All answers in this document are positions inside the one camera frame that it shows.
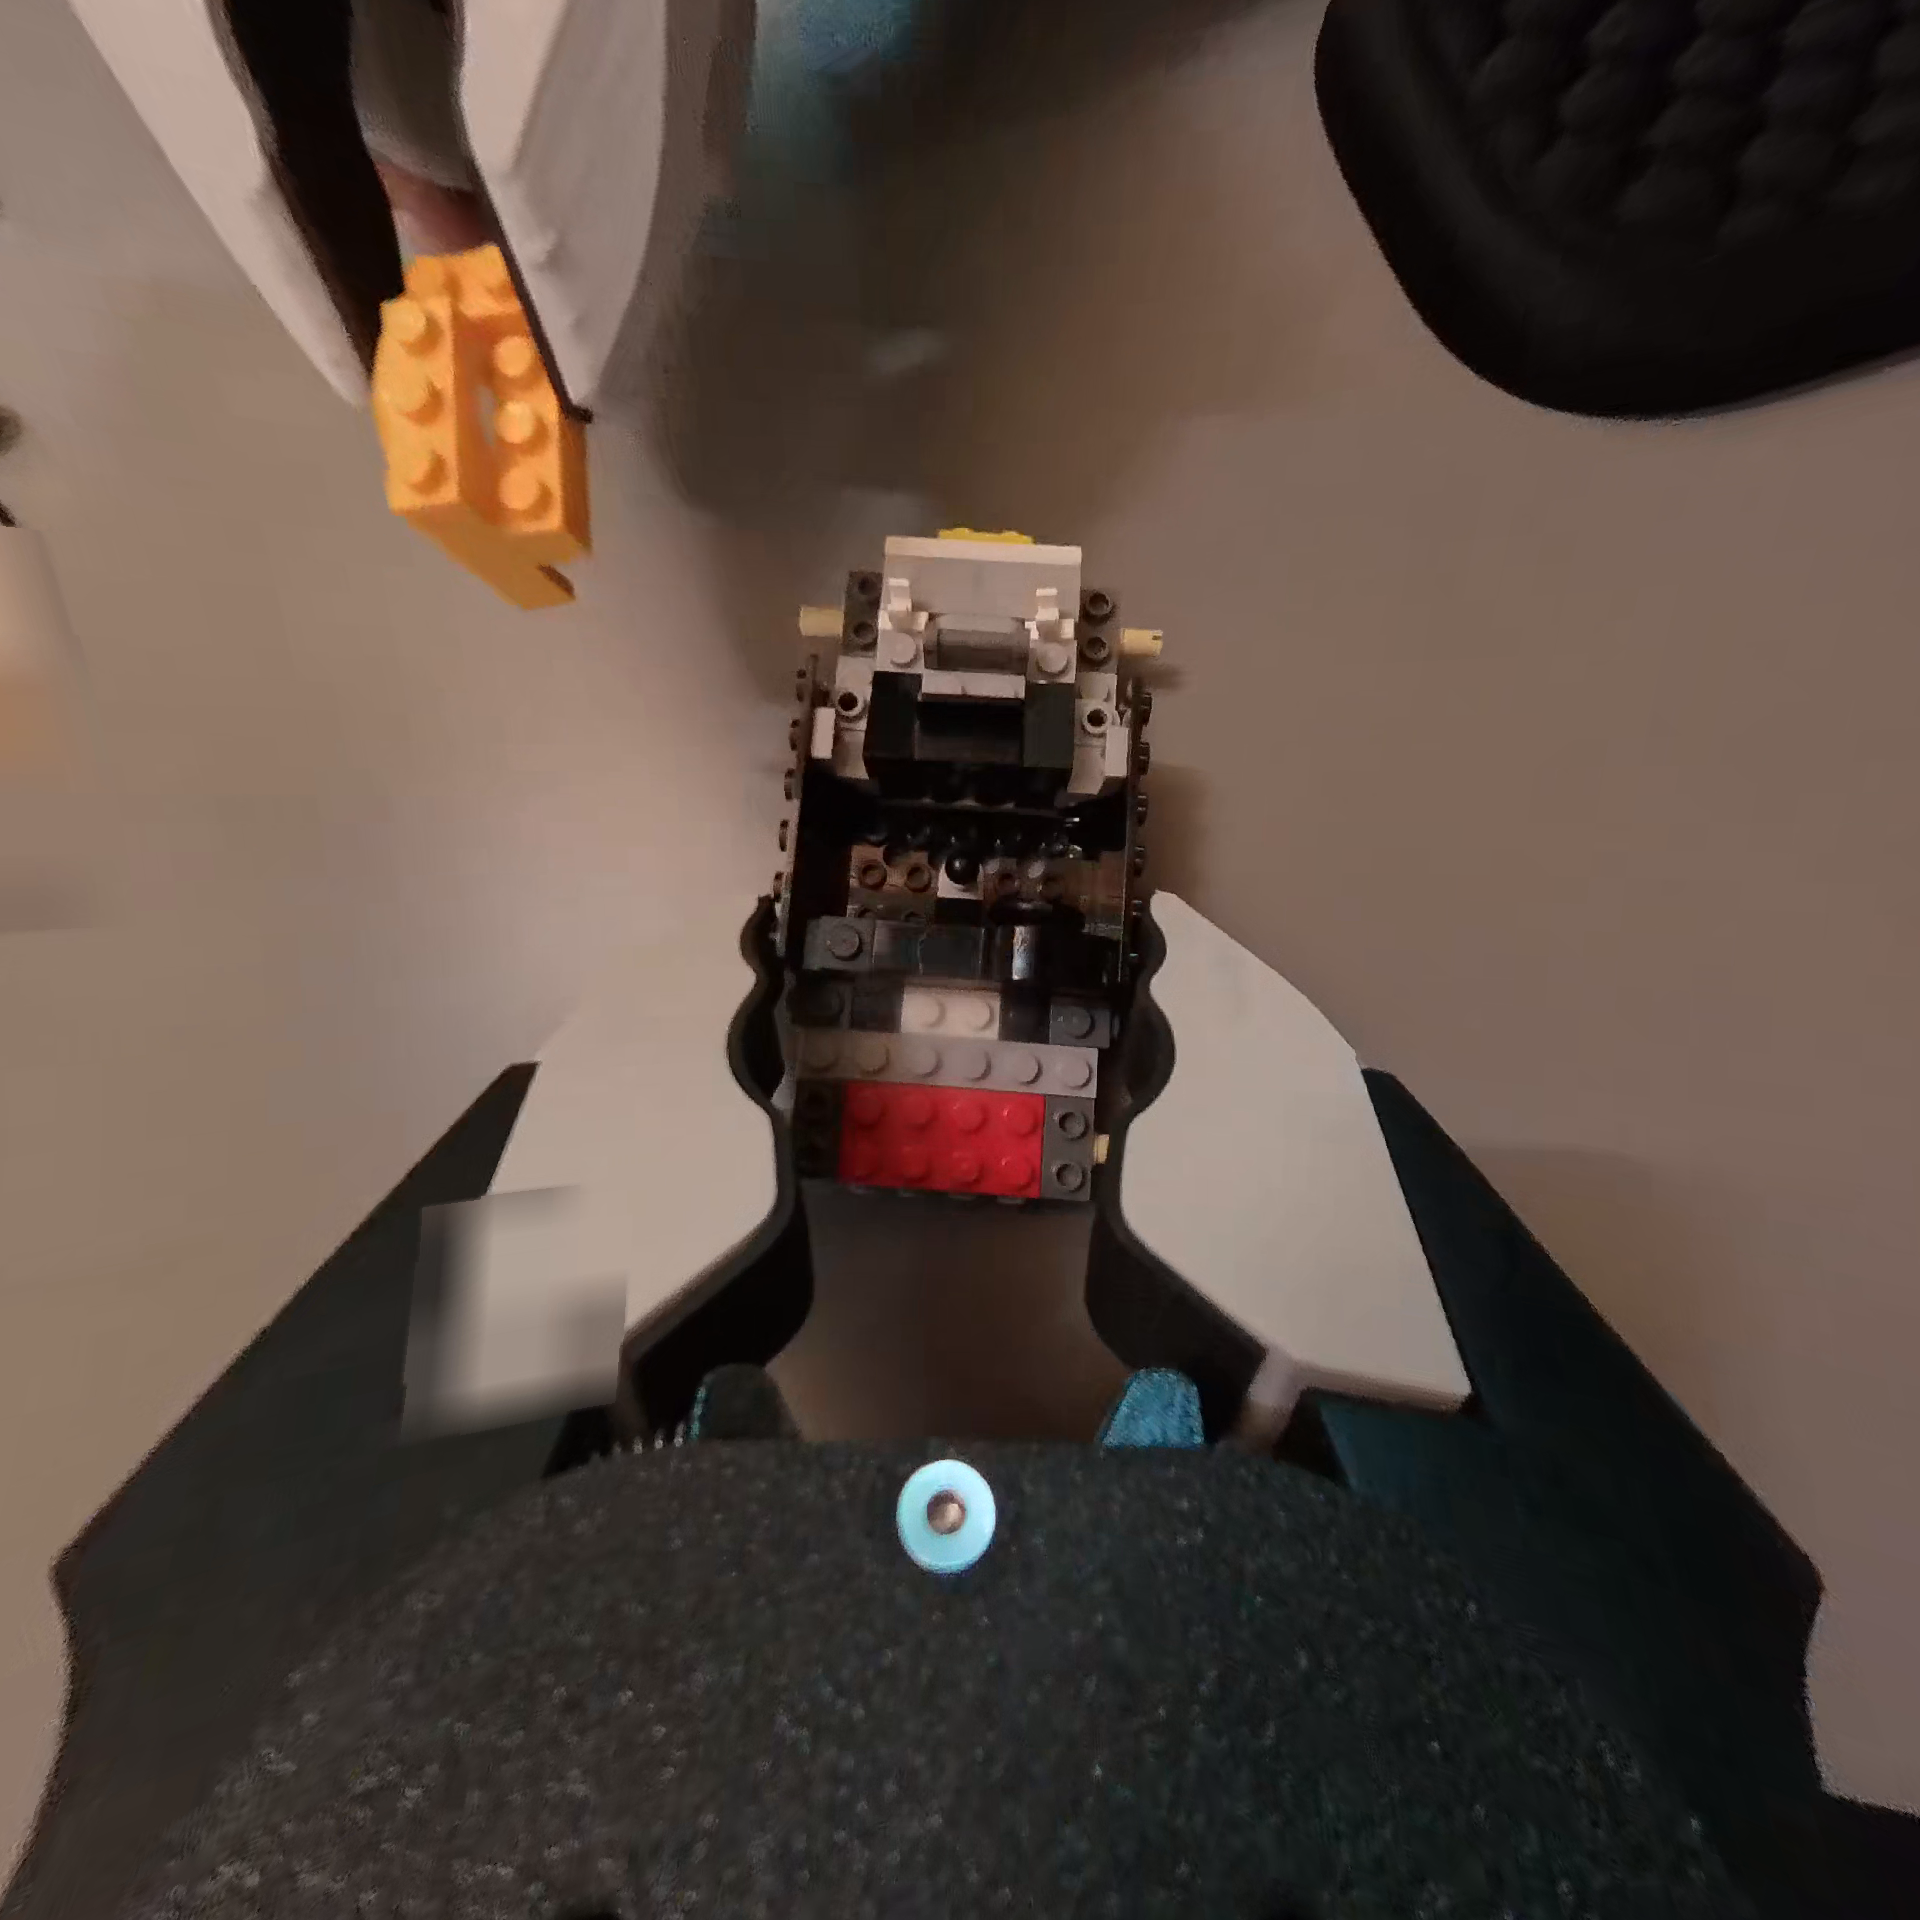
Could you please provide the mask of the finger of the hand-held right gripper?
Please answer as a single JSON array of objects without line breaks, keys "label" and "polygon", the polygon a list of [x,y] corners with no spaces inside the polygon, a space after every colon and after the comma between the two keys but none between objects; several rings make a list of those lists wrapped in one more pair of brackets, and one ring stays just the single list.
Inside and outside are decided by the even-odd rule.
[{"label": "finger of the hand-held right gripper", "polygon": [[592,413],[660,187],[668,4],[458,4],[458,110],[561,395]]},{"label": "finger of the hand-held right gripper", "polygon": [[370,395],[397,229],[353,100],[353,4],[75,4],[279,323]]}]

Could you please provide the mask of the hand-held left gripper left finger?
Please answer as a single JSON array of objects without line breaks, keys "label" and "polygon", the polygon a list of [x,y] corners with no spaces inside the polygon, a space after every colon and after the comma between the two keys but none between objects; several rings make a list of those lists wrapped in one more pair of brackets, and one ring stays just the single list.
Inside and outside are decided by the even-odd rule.
[{"label": "hand-held left gripper left finger", "polygon": [[777,1357],[813,1301],[777,904],[673,922],[545,1044],[495,1171],[495,1307],[550,1357]]}]

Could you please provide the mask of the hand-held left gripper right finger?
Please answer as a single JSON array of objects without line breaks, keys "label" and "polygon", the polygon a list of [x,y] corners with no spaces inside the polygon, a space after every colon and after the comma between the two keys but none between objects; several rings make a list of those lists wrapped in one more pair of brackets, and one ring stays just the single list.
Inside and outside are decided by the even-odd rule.
[{"label": "hand-held left gripper right finger", "polygon": [[1204,1434],[1255,1449],[1305,1392],[1468,1402],[1358,1051],[1317,1007],[1162,891],[1127,1044],[1088,1264],[1108,1348],[1193,1378]]}]

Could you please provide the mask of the orange toy brick assembly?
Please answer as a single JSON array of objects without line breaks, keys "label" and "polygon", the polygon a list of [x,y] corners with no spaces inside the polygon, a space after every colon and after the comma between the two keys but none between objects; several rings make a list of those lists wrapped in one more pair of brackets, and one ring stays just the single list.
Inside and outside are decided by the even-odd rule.
[{"label": "orange toy brick assembly", "polygon": [[575,599],[592,553],[588,444],[500,243],[421,253],[379,310],[370,409],[391,513],[529,612]]}]

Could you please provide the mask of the partly built brick car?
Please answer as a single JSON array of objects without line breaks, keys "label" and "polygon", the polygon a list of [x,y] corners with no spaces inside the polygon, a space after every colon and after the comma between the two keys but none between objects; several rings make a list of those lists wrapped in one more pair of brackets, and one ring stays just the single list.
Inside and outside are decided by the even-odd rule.
[{"label": "partly built brick car", "polygon": [[1083,547],[977,528],[887,538],[802,629],[777,891],[797,1175],[1088,1204],[1164,638]]}]

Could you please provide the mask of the grey desk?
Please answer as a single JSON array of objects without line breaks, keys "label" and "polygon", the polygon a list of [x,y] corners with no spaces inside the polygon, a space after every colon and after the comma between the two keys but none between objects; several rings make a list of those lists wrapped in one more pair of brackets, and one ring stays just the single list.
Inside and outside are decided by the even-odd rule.
[{"label": "grey desk", "polygon": [[65,4],[4,5],[4,501],[54,549],[71,904],[4,931],[4,1867],[49,1564],[431,1140],[773,865],[797,603],[1083,540],[1168,635],[1152,872],[1421,1097],[1825,1573],[1833,1781],[1916,1805],[1916,366],[1550,415],[1417,317],[1317,4],[768,4],[582,603],[390,516]]}]

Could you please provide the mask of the black textured pad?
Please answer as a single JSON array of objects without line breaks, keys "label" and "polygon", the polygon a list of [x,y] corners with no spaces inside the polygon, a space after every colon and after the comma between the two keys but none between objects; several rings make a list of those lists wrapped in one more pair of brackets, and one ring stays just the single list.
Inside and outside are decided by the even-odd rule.
[{"label": "black textured pad", "polygon": [[1431,333],[1595,420],[1916,354],[1916,4],[1331,4],[1312,81]]}]

